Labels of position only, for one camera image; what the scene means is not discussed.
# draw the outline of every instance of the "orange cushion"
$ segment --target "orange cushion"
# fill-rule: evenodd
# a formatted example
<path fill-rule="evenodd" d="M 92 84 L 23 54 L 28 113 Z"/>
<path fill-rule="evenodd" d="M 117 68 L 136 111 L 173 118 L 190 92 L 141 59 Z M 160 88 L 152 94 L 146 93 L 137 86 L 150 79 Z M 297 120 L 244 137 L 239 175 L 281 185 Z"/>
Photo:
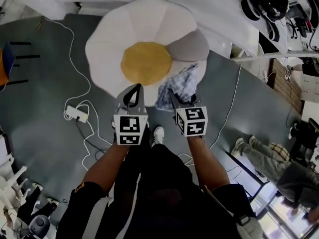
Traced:
<path fill-rule="evenodd" d="M 7 84 L 8 82 L 9 82 L 9 79 L 4 70 L 4 65 L 2 60 L 2 50 L 0 50 L 0 86 Z"/>

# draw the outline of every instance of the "plaid cloth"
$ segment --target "plaid cloth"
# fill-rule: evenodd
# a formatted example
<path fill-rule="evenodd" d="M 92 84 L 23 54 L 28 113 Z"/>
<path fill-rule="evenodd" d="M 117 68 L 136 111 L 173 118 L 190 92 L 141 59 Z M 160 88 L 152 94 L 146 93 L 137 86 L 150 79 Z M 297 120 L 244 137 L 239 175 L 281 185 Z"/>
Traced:
<path fill-rule="evenodd" d="M 159 87 L 158 99 L 155 108 L 158 110 L 173 112 L 174 108 L 169 95 L 169 89 L 179 96 L 182 102 L 190 102 L 192 95 L 196 92 L 196 68 L 198 64 L 185 67 L 178 74 L 167 79 Z"/>
<path fill-rule="evenodd" d="M 289 161 L 290 154 L 289 152 L 283 147 L 281 144 L 278 143 L 271 143 L 269 148 L 278 153 L 284 161 Z"/>

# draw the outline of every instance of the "plaid shirt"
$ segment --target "plaid shirt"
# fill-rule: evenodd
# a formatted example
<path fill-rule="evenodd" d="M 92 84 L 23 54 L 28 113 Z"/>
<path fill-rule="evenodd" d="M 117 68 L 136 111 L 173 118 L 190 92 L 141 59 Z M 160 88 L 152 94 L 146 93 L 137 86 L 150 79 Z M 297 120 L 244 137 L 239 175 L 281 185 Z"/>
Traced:
<path fill-rule="evenodd" d="M 284 161 L 289 161 L 290 154 L 281 144 L 272 142 L 269 145 L 269 148 L 272 149 L 273 151 L 277 152 L 282 157 L 282 159 Z"/>

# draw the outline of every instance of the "white cushion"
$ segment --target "white cushion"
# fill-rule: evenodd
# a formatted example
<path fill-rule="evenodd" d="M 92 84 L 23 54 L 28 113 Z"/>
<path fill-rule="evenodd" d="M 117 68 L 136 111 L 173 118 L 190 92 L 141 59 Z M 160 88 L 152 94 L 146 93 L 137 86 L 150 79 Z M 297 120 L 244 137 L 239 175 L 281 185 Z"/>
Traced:
<path fill-rule="evenodd" d="M 116 98 L 132 85 L 121 70 L 125 49 L 140 41 L 168 45 L 196 29 L 196 21 L 189 10 L 165 0 L 135 0 L 117 8 L 102 18 L 86 43 L 92 81 Z M 199 64 L 197 71 L 203 76 L 206 62 Z M 158 87 L 165 79 L 182 70 L 184 65 L 184 62 L 174 61 L 164 79 L 144 86 L 146 106 L 155 104 Z"/>

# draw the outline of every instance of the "gray floor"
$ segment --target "gray floor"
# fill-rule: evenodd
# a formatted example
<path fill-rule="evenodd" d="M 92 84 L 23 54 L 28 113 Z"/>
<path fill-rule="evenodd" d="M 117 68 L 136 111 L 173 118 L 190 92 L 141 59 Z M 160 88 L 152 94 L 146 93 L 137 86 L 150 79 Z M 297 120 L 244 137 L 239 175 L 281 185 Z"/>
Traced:
<path fill-rule="evenodd" d="M 84 47 L 99 20 L 97 16 L 68 15 L 63 22 L 73 29 L 76 36 L 72 50 L 74 64 L 88 77 Z M 36 25 L 40 21 L 42 27 L 37 29 Z M 23 176 L 42 184 L 44 196 L 68 200 L 71 190 L 85 174 L 81 160 L 86 154 L 75 122 L 63 118 L 66 99 L 87 89 L 86 81 L 69 62 L 71 34 L 61 26 L 38 17 L 0 26 L 0 44 L 5 40 L 31 41 L 32 47 L 15 47 L 16 54 L 41 55 L 40 59 L 22 61 L 20 68 L 13 69 L 11 80 L 28 78 L 29 83 L 8 86 L 0 93 L 0 124 L 10 137 L 16 165 L 28 167 Z M 209 114 L 205 136 L 209 146 L 217 138 L 230 108 L 238 69 L 235 63 L 210 53 L 206 75 L 198 85 L 198 93 Z M 110 120 L 114 112 L 114 99 L 93 84 L 85 99 L 90 100 L 98 111 L 101 136 L 113 139 Z M 77 105 L 81 100 L 72 100 L 70 104 Z M 286 128 L 289 110 L 290 105 L 283 97 L 242 69 L 232 112 L 212 152 L 226 169 L 231 169 L 236 165 L 224 151 L 230 151 L 240 136 L 247 140 L 253 134 L 264 143 L 274 141 L 290 149 L 293 142 L 288 140 Z M 189 153 L 186 139 L 174 125 L 172 114 L 155 108 L 149 108 L 148 113 L 151 128 L 157 125 L 165 128 L 165 144 L 171 151 L 176 154 Z M 300 116 L 293 110 L 289 123 L 297 118 Z M 93 113 L 89 120 L 96 128 Z M 81 126 L 89 133 L 88 125 Z M 97 137 L 93 137 L 92 142 L 107 147 Z M 88 167 L 94 162 L 93 156 L 86 159 Z M 244 173 L 241 177 L 238 181 L 245 186 L 249 179 Z M 60 205 L 53 218 L 58 221 L 65 209 L 65 205 Z"/>

